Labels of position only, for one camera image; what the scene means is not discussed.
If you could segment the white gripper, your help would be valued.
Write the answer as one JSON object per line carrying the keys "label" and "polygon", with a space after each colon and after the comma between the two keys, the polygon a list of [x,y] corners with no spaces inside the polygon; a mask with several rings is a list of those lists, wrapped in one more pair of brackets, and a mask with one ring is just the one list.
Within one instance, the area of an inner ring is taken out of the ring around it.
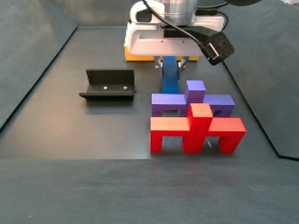
{"label": "white gripper", "polygon": [[[195,15],[195,1],[146,1],[146,4],[173,25],[203,26],[217,32],[223,28],[221,16]],[[161,56],[181,56],[181,70],[187,67],[188,56],[201,56],[201,50],[192,39],[164,37],[164,22],[150,13],[142,1],[136,2],[129,11],[124,46],[132,55],[153,56],[156,69],[162,67]]]}

